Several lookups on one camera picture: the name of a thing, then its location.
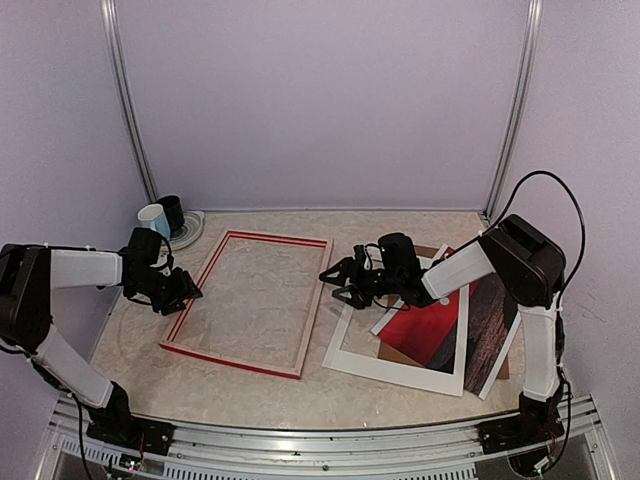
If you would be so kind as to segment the aluminium front rail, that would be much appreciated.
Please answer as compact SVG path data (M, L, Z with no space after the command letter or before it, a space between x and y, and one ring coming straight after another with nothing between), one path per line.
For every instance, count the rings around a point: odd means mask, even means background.
M511 449L491 445L484 422L513 412L414 427L274 430L174 421L142 450L87 437L76 404L60 398L36 479L616 479L589 396L562 401L559 436Z

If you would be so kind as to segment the left aluminium corner post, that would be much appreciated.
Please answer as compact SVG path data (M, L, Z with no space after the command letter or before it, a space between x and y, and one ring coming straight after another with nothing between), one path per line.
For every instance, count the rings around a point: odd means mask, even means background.
M157 187L145 152L128 82L116 2L114 0L101 0L100 10L124 126L145 197L149 203L152 203L158 197Z

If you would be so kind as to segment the right aluminium corner post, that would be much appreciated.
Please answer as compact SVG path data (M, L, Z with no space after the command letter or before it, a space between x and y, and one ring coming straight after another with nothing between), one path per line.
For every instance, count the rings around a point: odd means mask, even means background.
M505 185L507 173L516 146L521 121L525 111L530 79L534 68L542 11L542 0L530 0L528 2L522 49L516 75L514 94L507 118L506 131L501 143L498 164L489 190L489 196L482 211L484 218L487 221L492 220L495 216L499 198Z

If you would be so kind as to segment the dark green mug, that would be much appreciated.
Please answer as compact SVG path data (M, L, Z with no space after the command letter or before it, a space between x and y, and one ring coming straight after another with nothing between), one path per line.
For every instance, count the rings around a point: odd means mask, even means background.
M176 237L185 225L184 212L181 200L177 195L166 195L157 200L163 207L171 238Z

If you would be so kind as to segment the light blue mug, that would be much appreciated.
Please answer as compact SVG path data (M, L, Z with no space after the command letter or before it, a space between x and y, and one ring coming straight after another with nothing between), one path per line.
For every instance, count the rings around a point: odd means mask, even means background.
M152 203L146 205L138 211L137 220L141 227L151 229L167 240L170 239L171 229L161 204Z

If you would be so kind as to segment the brown cardboard backing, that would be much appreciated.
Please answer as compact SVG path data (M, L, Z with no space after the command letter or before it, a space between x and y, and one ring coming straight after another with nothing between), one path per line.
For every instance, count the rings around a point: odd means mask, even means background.
M437 249L434 247L416 246L415 249L417 256L421 259L432 259L437 254ZM381 342L379 345L377 358L397 364L421 367L418 362L384 342ZM503 364L497 373L497 378L499 380L508 380L510 378L509 362L507 359L503 361Z

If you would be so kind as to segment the aluminium corner post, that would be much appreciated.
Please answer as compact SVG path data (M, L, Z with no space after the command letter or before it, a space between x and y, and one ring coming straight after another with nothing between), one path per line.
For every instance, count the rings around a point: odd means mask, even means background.
M492 220L495 216L499 198L505 185L507 173L516 146L521 121L525 111L530 79L534 68L542 11L542 0L530 0L528 2L522 49L516 75L514 94L507 118L506 131L501 143L498 164L489 190L489 196L482 211L484 218L487 221Z
M124 126L145 197L149 203L152 203L158 197L157 187L145 152L128 82L116 2L114 0L101 0L100 10Z

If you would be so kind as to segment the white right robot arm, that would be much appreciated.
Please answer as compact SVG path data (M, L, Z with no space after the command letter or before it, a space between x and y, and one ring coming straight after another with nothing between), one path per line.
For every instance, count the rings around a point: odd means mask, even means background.
M565 334L562 298L574 277L563 250L516 214L502 212L474 239L436 261L420 265L413 241L391 233L376 243L382 265L372 267L367 248L320 273L334 285L333 297L364 309L385 295L409 307L428 307L460 287L490 274L498 276L516 302L524 329L525 381L511 433L523 444L535 442L558 420L558 404L569 383L563 371Z

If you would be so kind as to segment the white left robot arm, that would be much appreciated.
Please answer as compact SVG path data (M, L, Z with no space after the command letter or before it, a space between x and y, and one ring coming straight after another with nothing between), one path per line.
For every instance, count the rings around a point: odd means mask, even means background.
M123 296L163 316L185 310L202 292L175 266L169 242L144 227L119 251L48 244L1 250L1 338L54 388L74 397L95 427L121 445L141 437L126 391L95 370L61 335L51 313L55 290L119 287Z

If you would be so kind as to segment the red and black photo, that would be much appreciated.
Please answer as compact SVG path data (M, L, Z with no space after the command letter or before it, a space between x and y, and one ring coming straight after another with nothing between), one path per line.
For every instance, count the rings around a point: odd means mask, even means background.
M388 302L390 309L372 328L381 342L421 367L452 373L456 344L458 294L425 307ZM519 327L518 308L495 274L470 286L463 389L485 399L497 380Z

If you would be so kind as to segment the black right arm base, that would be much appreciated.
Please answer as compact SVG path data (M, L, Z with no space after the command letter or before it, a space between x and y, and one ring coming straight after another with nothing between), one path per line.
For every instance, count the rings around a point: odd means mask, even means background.
M483 453L513 450L561 437L565 433L558 411L562 395L562 386L545 401L521 393L516 415L480 423L478 436Z

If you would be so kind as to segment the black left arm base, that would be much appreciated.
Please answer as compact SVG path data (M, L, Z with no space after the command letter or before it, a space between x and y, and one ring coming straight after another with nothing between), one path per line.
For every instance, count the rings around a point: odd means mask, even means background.
M87 427L87 435L91 439L142 454L167 456L175 429L171 423L134 417L128 432L117 433L113 426L92 422Z

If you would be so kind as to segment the white round plate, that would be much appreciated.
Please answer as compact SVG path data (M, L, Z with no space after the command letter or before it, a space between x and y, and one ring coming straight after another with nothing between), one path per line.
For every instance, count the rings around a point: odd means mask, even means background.
M183 226L171 233L169 243L173 251L183 250L193 245L204 231L205 214L203 211L186 211L183 217Z

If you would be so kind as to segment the white photo mat border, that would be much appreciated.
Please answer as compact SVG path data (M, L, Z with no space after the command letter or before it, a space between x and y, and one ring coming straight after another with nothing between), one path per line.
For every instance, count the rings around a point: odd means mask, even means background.
M395 363L342 349L354 308L345 305L326 350L322 366L338 372L412 389L455 397L463 394L468 334L470 285L458 291L458 316L452 373Z

